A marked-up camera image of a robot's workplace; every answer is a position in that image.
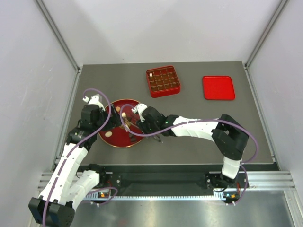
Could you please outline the round dark red plate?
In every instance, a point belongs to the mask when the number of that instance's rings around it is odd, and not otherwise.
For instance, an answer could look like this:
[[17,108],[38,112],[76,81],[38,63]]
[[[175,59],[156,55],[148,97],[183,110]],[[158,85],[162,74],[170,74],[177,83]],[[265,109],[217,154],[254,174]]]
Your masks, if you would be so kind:
[[[111,104],[115,108],[116,107],[121,108],[125,104],[136,106],[139,103],[140,103],[139,101],[133,99],[119,99],[113,101]],[[139,120],[139,116],[132,112],[131,107],[126,106],[123,109],[122,113],[126,113],[126,117],[123,118],[127,127],[135,133],[143,134],[142,131],[137,127],[137,121]],[[108,131],[111,131],[113,133],[112,136],[109,138],[105,137],[105,133]],[[116,127],[107,131],[99,132],[100,137],[105,143],[116,148],[128,148],[138,144],[144,139],[144,137],[139,137],[134,135],[134,137],[137,138],[137,142],[130,142],[130,138],[128,134],[129,132],[125,131],[125,128],[122,125],[120,127]]]

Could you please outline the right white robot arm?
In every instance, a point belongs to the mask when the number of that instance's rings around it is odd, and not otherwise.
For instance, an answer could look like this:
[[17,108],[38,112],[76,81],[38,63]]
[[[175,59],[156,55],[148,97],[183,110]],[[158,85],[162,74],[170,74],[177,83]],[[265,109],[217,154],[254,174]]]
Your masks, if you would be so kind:
[[145,104],[138,104],[131,110],[139,116],[137,126],[145,135],[194,137],[214,142],[223,155],[222,184],[232,187],[238,182],[242,155],[249,136],[232,117],[223,114],[218,119],[205,121],[173,114],[165,116]]

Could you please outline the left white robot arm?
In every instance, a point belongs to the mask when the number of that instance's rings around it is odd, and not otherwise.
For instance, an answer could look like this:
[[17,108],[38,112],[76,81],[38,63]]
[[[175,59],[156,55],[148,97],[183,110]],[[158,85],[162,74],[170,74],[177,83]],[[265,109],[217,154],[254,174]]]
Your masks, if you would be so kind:
[[65,142],[60,161],[47,186],[38,198],[31,198],[28,207],[36,221],[44,227],[69,227],[81,201],[94,187],[109,186],[105,169],[90,164],[82,176],[73,182],[75,175],[97,140],[100,130],[121,126],[119,113],[113,105],[85,105],[81,119]]

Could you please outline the oval white chocolate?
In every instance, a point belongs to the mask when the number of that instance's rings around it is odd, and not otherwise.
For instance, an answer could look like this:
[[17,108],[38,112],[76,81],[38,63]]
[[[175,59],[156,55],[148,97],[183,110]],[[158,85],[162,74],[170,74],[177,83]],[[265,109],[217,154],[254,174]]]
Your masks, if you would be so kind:
[[113,134],[113,133],[112,133],[111,131],[108,131],[108,132],[105,133],[105,137],[109,138],[109,137],[112,136],[112,134]]

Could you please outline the red chocolate box with tray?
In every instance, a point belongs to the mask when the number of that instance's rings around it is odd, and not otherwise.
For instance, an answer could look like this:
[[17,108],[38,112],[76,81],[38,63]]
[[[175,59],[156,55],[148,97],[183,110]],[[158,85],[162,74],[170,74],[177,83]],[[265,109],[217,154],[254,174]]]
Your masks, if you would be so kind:
[[175,95],[180,92],[180,81],[175,68],[171,65],[147,70],[146,79],[152,98]]

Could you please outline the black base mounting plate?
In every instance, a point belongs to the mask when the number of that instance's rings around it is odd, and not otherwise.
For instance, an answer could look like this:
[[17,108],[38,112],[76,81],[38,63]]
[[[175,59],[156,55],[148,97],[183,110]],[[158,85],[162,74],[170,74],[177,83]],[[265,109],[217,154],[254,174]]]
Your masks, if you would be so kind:
[[206,196],[213,192],[239,192],[247,182],[244,173],[238,173],[234,180],[228,180],[220,172],[164,171],[119,172],[105,166],[91,164],[81,170],[99,170],[100,182],[94,189],[112,186],[118,189],[117,196],[165,197]]

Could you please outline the red box lid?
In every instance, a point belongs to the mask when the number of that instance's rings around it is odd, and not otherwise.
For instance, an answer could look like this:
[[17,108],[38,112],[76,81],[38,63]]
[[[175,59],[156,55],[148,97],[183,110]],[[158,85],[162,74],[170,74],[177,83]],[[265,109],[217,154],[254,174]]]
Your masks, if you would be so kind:
[[202,77],[204,98],[212,101],[233,101],[235,91],[232,78],[226,75],[206,75]]

